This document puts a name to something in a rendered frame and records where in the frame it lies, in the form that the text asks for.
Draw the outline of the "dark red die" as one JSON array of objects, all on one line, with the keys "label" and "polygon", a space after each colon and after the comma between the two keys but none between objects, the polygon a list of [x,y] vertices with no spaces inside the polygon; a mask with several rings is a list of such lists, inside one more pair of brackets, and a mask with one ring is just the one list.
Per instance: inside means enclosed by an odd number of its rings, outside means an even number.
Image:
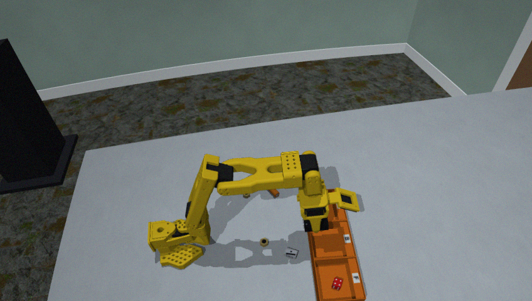
[{"label": "dark red die", "polygon": [[343,282],[343,280],[335,277],[334,280],[333,280],[333,283],[332,283],[332,288],[340,290],[342,282]]}]

